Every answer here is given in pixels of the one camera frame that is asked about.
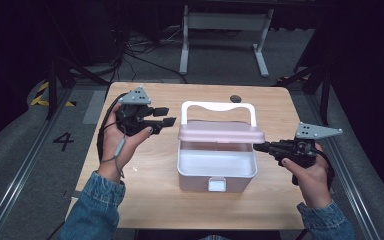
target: yellow tape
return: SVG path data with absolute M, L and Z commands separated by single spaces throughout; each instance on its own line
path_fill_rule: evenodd
M 43 84 L 40 86 L 39 90 L 36 93 L 36 96 L 34 97 L 33 101 L 30 103 L 30 105 L 41 105 L 41 106 L 49 106 L 49 101 L 41 100 L 43 93 L 48 88 L 49 82 L 45 79 Z M 68 101 L 65 106 L 66 107 L 75 107 L 77 105 L 77 102 L 74 101 Z

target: white metal frame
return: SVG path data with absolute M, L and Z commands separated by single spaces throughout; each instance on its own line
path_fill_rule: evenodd
M 183 46 L 180 57 L 181 74 L 186 74 L 189 58 L 189 29 L 226 29 L 261 31 L 258 44 L 253 44 L 255 58 L 262 77 L 268 77 L 269 72 L 263 58 L 262 49 L 270 27 L 273 10 L 265 14 L 230 14 L 230 13 L 198 13 L 189 12 L 186 5 L 183 14 Z

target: wrist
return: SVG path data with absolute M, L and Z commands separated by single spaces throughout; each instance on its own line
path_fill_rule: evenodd
M 304 196 L 305 204 L 309 208 L 323 208 L 332 203 L 329 192 L 317 194 L 315 197 Z
M 96 171 L 101 177 L 106 178 L 115 183 L 120 182 L 121 173 L 117 170 L 115 159 L 114 161 L 102 162 Z

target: sleeve cuff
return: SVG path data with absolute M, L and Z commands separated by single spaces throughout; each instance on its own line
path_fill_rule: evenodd
M 82 194 L 87 194 L 100 202 L 118 206 L 123 201 L 125 191 L 126 187 L 122 181 L 117 184 L 92 172 Z
M 333 200 L 331 204 L 323 208 L 309 208 L 304 203 L 298 204 L 297 208 L 307 229 L 332 228 L 346 221 L 345 216 Z

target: hand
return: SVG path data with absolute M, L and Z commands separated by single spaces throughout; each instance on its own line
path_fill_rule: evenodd
M 116 122 L 116 112 L 120 109 L 121 104 L 117 103 L 108 117 L 108 121 L 105 126 L 108 126 L 104 130 L 104 142 L 102 160 L 111 159 L 114 157 L 114 152 L 117 145 L 124 138 L 124 146 L 116 159 L 113 161 L 102 162 L 98 168 L 97 173 L 108 180 L 116 183 L 120 182 L 121 174 L 117 170 L 123 169 L 123 167 L 130 161 L 136 148 L 152 134 L 152 127 L 147 127 L 136 135 L 128 137 L 118 129 Z
M 316 148 L 322 151 L 320 145 L 316 144 Z M 332 203 L 327 187 L 328 164 L 322 156 L 317 154 L 316 163 L 309 168 L 302 168 L 287 158 L 282 160 L 282 164 L 298 178 L 307 207 L 322 208 Z

